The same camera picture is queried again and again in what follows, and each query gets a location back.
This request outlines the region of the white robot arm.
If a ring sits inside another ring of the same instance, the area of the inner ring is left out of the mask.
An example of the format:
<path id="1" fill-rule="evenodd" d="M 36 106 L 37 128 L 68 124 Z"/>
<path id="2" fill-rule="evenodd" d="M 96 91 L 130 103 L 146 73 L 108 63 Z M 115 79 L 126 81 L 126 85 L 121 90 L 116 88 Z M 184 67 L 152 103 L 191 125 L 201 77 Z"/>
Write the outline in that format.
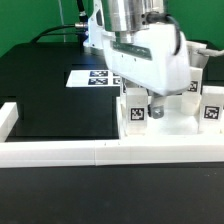
<path id="1" fill-rule="evenodd" d="M 93 0 L 84 46 L 104 55 L 107 68 L 152 92 L 149 114 L 164 116 L 164 100 L 190 86 L 185 35 L 164 0 Z"/>

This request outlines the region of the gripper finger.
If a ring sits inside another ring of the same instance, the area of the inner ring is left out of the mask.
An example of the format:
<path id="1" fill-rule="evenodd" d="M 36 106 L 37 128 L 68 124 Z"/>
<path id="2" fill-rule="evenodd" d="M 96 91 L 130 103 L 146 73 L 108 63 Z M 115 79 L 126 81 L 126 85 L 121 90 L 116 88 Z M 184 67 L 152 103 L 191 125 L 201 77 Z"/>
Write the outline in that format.
<path id="1" fill-rule="evenodd" d="M 166 97 L 153 93 L 150 104 L 148 105 L 148 115 L 154 119 L 160 119 L 164 116 L 164 104 Z"/>

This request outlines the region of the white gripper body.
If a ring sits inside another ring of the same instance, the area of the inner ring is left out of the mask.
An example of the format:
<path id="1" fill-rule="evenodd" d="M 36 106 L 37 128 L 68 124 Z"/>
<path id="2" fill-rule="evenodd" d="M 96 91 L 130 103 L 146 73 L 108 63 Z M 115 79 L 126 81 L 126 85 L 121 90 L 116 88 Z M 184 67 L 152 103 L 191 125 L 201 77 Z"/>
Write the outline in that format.
<path id="1" fill-rule="evenodd" d="M 185 35 L 180 32 L 177 47 L 175 26 L 151 24 L 134 34 L 133 44 L 116 41 L 112 32 L 102 32 L 106 65 L 110 71 L 162 96 L 186 91 L 190 65 Z"/>

